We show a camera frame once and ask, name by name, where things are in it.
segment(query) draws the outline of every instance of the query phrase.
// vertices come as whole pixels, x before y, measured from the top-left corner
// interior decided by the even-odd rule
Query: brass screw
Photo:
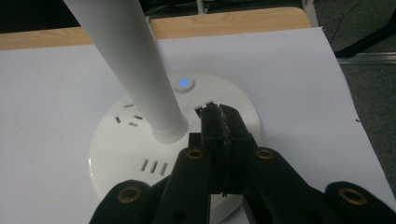
[[[136,201],[141,194],[142,190],[137,185],[133,185],[120,190],[117,198],[120,203],[132,203]]]
[[[367,198],[355,189],[340,188],[338,194],[345,201],[355,205],[365,205],[368,203]]]
[[[204,152],[200,149],[192,149],[187,152],[187,157],[193,160],[201,159],[204,156]]]
[[[256,152],[256,156],[263,160],[271,160],[274,154],[268,150],[261,149]]]

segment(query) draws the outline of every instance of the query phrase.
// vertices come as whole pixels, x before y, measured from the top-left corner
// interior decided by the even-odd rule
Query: round power strip
[[[188,146],[189,133],[201,131],[197,111],[209,104],[237,109],[256,142],[261,143],[260,117],[253,103],[233,83],[199,73],[170,74],[169,81],[180,110],[189,122],[188,131],[175,143],[159,143],[132,99],[128,95],[119,99],[103,116],[91,143],[91,181],[101,199],[125,180],[139,180],[152,186],[170,175],[178,152]],[[241,202],[239,195],[225,198],[212,195],[210,223],[223,220]]]

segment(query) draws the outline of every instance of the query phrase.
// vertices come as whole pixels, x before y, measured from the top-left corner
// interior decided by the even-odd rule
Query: white paper
[[[241,87],[264,143],[319,190],[358,184],[396,202],[322,31],[160,41],[168,72]],[[88,153],[100,118],[125,91],[94,46],[0,51],[0,223],[88,223],[99,204]],[[227,223],[246,221],[242,210]]]

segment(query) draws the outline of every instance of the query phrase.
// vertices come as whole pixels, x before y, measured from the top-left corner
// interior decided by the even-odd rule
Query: white pole
[[[181,114],[138,0],[65,0],[161,143],[186,134]]]
[[[197,0],[198,14],[205,14],[204,0]]]

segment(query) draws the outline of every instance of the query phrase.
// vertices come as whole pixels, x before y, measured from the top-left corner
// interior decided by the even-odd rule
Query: wooden table edge
[[[207,35],[235,35],[310,28],[304,11],[297,7],[276,7],[150,21],[157,39]],[[34,49],[90,45],[81,27],[40,30],[0,35],[0,49]]]

